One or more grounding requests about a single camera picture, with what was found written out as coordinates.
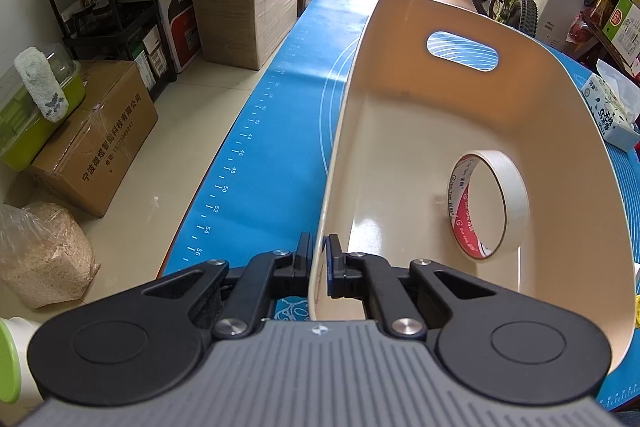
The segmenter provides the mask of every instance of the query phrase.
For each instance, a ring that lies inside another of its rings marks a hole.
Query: black metal shelf
[[[133,35],[146,24],[156,21],[162,51],[167,61],[168,70],[157,79],[156,85],[150,90],[153,100],[164,90],[168,82],[174,82],[177,78],[174,64],[171,57],[168,41],[162,26],[162,19],[157,0],[142,1],[137,3],[119,4],[116,0],[108,0],[114,25],[114,31],[107,34],[96,34],[92,32],[88,35],[71,36],[66,28],[62,15],[55,0],[49,0],[51,8],[62,31],[62,42],[71,51],[73,58],[78,59],[77,48],[99,48],[108,46],[115,49],[118,54],[124,54],[129,60],[134,60],[129,41]]]

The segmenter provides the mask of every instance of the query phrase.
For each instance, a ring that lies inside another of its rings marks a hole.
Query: masking tape
[[[482,244],[469,216],[469,183],[471,174],[481,162],[494,175],[504,207],[502,235],[494,250]],[[499,151],[468,152],[453,167],[447,192],[453,235],[460,248],[473,261],[486,261],[498,254],[515,252],[520,247],[529,222],[529,198],[522,177],[508,156]]]

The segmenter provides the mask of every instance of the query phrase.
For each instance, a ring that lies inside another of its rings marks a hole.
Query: green lid
[[[14,338],[0,321],[0,400],[15,403],[20,397],[20,360]]]

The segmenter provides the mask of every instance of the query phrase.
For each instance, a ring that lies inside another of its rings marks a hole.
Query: green container
[[[58,44],[43,52],[69,103],[66,118],[84,99],[80,64]],[[14,171],[29,166],[63,121],[43,117],[14,67],[0,78],[0,156]]]

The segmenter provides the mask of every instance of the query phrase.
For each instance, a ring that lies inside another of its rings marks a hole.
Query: blue silicone mat
[[[244,266],[255,253],[293,250],[315,233],[340,100],[361,32],[377,0],[313,0],[287,36],[222,144],[178,230],[164,274],[206,259]],[[470,66],[495,60],[455,36],[430,50]],[[590,72],[565,55],[576,86]],[[640,259],[640,163],[607,145]],[[305,299],[281,301],[276,318],[307,318]],[[613,409],[640,394],[640,337],[607,377],[598,400]]]

